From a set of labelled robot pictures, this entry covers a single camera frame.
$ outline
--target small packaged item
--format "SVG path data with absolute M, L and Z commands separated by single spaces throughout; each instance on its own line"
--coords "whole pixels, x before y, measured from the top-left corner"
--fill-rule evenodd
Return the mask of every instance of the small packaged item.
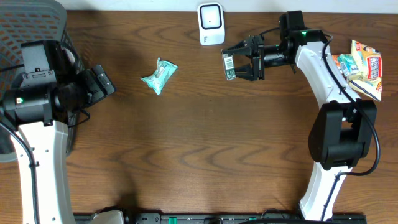
M 341 71 L 343 71 L 343 74 L 346 77 L 350 75 L 355 75 L 359 72 L 353 56 L 349 54 L 341 54 L 338 57 L 338 62 L 340 64 Z
M 353 40 L 351 55 L 359 68 L 359 72 L 348 77 L 347 81 L 350 87 L 381 101 L 382 60 L 380 52 Z
M 227 80 L 236 78 L 233 55 L 223 54 L 223 65 Z
M 341 67 L 340 67 L 340 63 L 338 62 L 338 55 L 332 55 L 331 57 L 333 58 L 333 61 L 335 62 L 340 73 L 343 74 L 343 71 L 341 70 Z
M 167 80 L 173 75 L 176 69 L 178 69 L 178 66 L 168 61 L 160 60 L 160 58 L 157 58 L 156 64 L 157 69 L 152 75 L 140 79 L 148 84 L 148 87 L 153 88 L 156 94 L 159 95 Z

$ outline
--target teal wrapper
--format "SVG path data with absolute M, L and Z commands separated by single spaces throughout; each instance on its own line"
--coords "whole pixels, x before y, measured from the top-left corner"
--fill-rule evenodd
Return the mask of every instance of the teal wrapper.
M 149 88 L 153 88 L 156 94 L 160 94 L 167 80 L 173 75 L 173 73 L 178 69 L 178 66 L 157 58 L 157 69 L 156 71 L 144 78 L 140 78 L 146 84 L 148 84 Z
M 338 57 L 338 62 L 340 63 L 340 68 L 346 77 L 359 72 L 358 66 L 356 66 L 355 60 L 350 54 L 341 54 Z

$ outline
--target white device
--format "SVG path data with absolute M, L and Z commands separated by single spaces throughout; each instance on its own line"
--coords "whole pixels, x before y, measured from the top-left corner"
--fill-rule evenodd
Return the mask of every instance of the white device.
M 200 43 L 202 45 L 222 44 L 225 40 L 223 7 L 216 3 L 198 6 Z

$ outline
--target black bracket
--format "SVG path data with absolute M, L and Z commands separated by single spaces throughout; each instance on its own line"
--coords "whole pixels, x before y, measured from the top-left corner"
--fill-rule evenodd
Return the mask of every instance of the black bracket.
M 101 65 L 76 74 L 61 45 L 54 40 L 21 44 L 25 74 L 20 86 L 6 91 L 0 101 L 0 115 L 14 127 L 38 121 L 68 124 L 69 116 L 116 91 Z
M 247 39 L 240 41 L 236 45 L 222 50 L 223 54 L 234 55 L 241 54 L 250 58 L 251 64 L 246 64 L 235 68 L 236 76 L 247 80 L 264 79 L 264 39 L 261 35 L 249 36 Z
M 356 103 L 374 123 L 377 109 L 373 100 Z M 350 128 L 341 128 L 343 118 L 352 123 Z M 351 103 L 325 103 L 308 137 L 308 146 L 312 159 L 320 162 L 325 170 L 354 167 L 368 154 L 371 138 L 370 127 Z

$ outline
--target snack bag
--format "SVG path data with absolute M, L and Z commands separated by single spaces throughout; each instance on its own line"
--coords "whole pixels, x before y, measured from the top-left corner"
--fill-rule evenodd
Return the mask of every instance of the snack bag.
M 353 56 L 342 54 L 338 57 L 338 62 L 340 63 L 341 70 L 344 76 L 354 75 L 359 72 L 358 67 L 354 61 Z
M 178 66 L 160 58 L 157 59 L 156 65 L 157 69 L 152 75 L 140 79 L 148 84 L 148 87 L 153 88 L 156 94 L 159 95 L 167 80 L 178 69 Z
M 338 62 L 338 55 L 332 55 L 331 57 L 333 58 L 333 61 L 335 62 L 340 73 L 343 74 L 343 71 L 341 70 L 341 67 L 340 67 L 340 63 Z
M 359 72 L 347 77 L 350 87 L 356 91 L 381 101 L 382 60 L 378 50 L 355 40 L 351 43 L 353 56 Z

